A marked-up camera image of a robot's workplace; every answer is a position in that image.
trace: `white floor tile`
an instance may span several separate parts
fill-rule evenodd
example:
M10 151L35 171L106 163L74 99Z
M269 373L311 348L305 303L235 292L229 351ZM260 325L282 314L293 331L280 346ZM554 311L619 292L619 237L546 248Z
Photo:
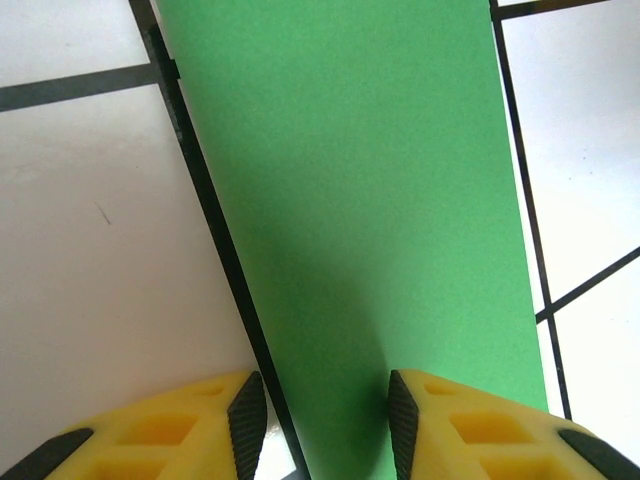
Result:
M256 368L156 86L0 114L0 244L0 471L98 412Z
M255 480L280 480L296 469L273 405L269 403L269 425L262 444Z
M503 23L552 297L640 245L636 0Z
M538 264L535 252L535 246L533 243L533 236L531 232L531 223L529 221L529 212L527 210L526 199L524 195L524 188L522 185L522 177L520 174L520 166L518 163L518 154L516 151L515 139L513 136L513 127L511 125L511 118L509 114L509 106L504 90L504 80L502 78L502 71L500 71L500 87L502 89L502 96L504 101L505 121L507 124L507 133L509 135L509 149L511 151L511 161L513 162L513 175L516 186L516 195L518 198L518 207L520 209L520 221L522 223L522 232L524 236L524 247L527 255L527 267L529 270L529 283L531 285L531 298L533 300L534 312L539 312L544 308L544 300L542 298L542 288L540 285L540 275L538 274Z
M0 86L148 63L127 0L2 0Z
M498 5L515 5L517 3L528 3L529 0L498 0Z
M546 321L538 324L538 342L540 342L540 356L542 358L542 371L544 373L544 387L547 391L547 405L549 413L558 417L564 417L560 387L558 385L558 373L553 359L549 325Z
M640 464L640 261L556 314L574 420Z

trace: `white surface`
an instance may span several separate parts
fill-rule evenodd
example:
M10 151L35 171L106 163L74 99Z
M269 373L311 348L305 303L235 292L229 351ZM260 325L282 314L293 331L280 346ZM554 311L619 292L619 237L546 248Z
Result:
M127 0L2 0L0 45L0 87L149 62Z
M498 0L498 5L515 5L517 3L529 3L529 0Z
M0 245L0 471L105 409L256 367L156 86L0 114Z
M513 175L516 186L516 195L518 197L518 207L520 209L520 222L522 224L522 233L524 236L524 247L527 256L527 268L529 270L529 284L531 286L531 299L533 301L534 312L539 312L544 308L544 300L542 299L542 287L540 285L540 275L538 274L538 264L536 259L535 247L533 244L533 236L531 234L531 222L529 221L529 212L524 196L524 188L522 186L522 177L520 174L520 166L518 164L518 154L516 151L515 139L513 137L513 127L511 125L511 116L509 114L509 106L504 91L504 80L502 78L502 70L500 70L500 87L504 100L504 115L507 124L507 133L509 135L509 148L511 150L511 161L513 162Z
M556 314L574 420L640 464L640 261Z
M640 245L637 0L503 23L557 299Z
M549 325L546 321L537 325L538 342L540 343L540 357L542 358L542 372L544 373L544 386L547 391L547 405L549 413L558 417L564 417L562 408L562 398L560 397L560 386L558 384L558 372L553 359L551 349L551 337L549 335Z
M284 433L269 402L269 424L262 444L255 480L280 480L296 469Z

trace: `black edge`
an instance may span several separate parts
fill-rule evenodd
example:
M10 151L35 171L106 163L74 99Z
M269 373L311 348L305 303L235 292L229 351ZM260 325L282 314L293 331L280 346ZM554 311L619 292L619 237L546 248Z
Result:
M491 18L494 21L508 20L510 18L526 17L538 13L553 12L567 8L582 7L594 3L602 3L609 0L538 0L514 5L492 6Z
M267 399L262 377L253 372L227 409L238 480L253 480L267 432Z
M284 477L282 480L303 480L303 476L297 470L294 470L289 475Z
M302 479L309 479L309 470L293 425L289 406L285 400L231 233L178 84L179 77L175 63L169 57L149 1L130 0L130 4L149 58L152 64L157 65L160 69L160 90L176 131L196 194L209 225L209 230L218 250L222 267L238 306L240 317L256 355L258 366L271 396L280 426L289 445L297 474Z
M0 112L152 85L157 73L151 64L87 73L0 88Z
M570 428L558 435L608 480L640 480L640 468L607 442Z
M91 435L92 429L79 428L53 437L0 475L0 480L45 480Z
M389 377L389 429L398 480L410 480L420 411L398 370Z

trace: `black rubber tread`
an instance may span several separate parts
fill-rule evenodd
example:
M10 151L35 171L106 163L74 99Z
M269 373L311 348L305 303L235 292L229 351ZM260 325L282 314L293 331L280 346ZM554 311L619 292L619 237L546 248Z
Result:
M419 413L400 372L392 370L389 378L389 428L398 480L411 479Z
M227 414L238 480L251 480L267 431L267 401L259 372L249 376Z
M92 429L79 428L53 437L0 475L0 480L45 480L91 435Z
M604 440L570 428L558 435L608 480L640 480L640 468Z

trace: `square cutout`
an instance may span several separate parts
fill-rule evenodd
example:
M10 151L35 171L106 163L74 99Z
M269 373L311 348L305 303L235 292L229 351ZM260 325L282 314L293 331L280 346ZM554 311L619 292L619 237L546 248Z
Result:
M504 413L478 412L449 418L465 443L530 443L531 435L514 418Z
M491 480L574 480L574 476L551 456L486 458L480 464Z
M222 388L222 386L217 385L215 387L211 387L209 390L205 390L203 392L199 392L198 395L204 395L204 396L207 396L207 397L214 397L216 395L220 395L223 390L224 390L224 388Z
M119 443L120 445L180 445L197 421L196 415L176 413L154 415L134 425Z
M84 480L155 480L164 467L163 462L153 461L101 462L91 469Z
M430 395L455 395L452 389L438 385L437 383L425 383L424 389Z

